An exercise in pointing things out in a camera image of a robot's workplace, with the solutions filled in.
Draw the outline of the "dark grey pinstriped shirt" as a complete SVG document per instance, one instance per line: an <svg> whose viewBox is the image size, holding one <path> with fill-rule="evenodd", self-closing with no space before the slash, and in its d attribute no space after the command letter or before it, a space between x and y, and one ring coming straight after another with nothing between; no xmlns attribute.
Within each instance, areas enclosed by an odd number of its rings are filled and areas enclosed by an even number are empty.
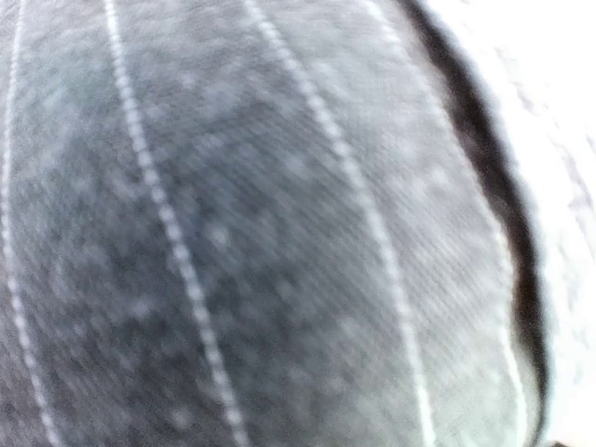
<svg viewBox="0 0 596 447"><path fill-rule="evenodd" d="M533 251L410 1L1 5L5 446L537 446Z"/></svg>

